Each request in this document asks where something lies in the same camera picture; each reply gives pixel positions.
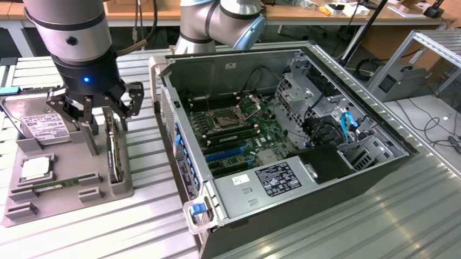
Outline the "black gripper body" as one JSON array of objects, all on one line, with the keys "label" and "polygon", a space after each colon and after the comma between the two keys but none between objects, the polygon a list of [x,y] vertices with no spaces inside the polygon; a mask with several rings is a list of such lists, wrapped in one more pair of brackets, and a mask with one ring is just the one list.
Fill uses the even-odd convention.
[{"label": "black gripper body", "polygon": [[124,92],[115,51],[107,51],[96,59],[84,62],[71,62],[55,55],[51,58],[71,94],[93,96],[105,92]]}]

